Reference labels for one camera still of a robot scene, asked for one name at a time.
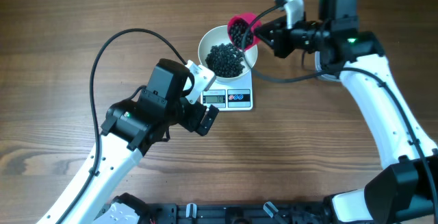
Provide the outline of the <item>pink measuring scoop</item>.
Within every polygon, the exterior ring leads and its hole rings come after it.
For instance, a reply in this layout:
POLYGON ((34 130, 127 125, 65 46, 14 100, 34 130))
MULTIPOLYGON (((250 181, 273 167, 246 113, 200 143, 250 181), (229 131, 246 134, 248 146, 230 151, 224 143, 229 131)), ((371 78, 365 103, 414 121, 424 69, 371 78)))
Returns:
POLYGON ((253 13, 243 13, 235 15, 227 24, 227 34, 231 43, 242 51, 247 51, 254 47, 259 39, 255 35, 255 30, 262 26, 253 13))

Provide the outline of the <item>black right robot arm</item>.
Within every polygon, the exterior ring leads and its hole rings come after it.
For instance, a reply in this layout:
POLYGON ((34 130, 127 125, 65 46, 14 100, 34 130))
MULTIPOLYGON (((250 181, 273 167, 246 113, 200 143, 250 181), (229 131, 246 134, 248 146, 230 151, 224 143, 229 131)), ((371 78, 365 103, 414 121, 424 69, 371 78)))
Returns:
POLYGON ((274 0, 285 15, 255 29, 276 57, 301 49, 319 57, 317 76, 337 79, 367 123, 382 171, 364 188, 328 198, 336 223, 399 223, 437 215, 437 144, 416 121, 372 32, 359 31, 357 0, 319 0, 318 20, 303 0, 274 0))

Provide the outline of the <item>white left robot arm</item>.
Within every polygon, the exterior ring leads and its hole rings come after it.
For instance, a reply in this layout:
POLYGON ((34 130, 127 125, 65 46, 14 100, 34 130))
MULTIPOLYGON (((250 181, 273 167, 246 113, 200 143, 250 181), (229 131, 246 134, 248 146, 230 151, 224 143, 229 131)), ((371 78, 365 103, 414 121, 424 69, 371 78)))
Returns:
POLYGON ((179 124, 204 136, 219 110, 198 101, 215 81, 202 65, 161 59, 136 96, 113 104, 98 130, 95 146, 41 223, 91 223, 115 187, 156 142, 170 139, 179 124))

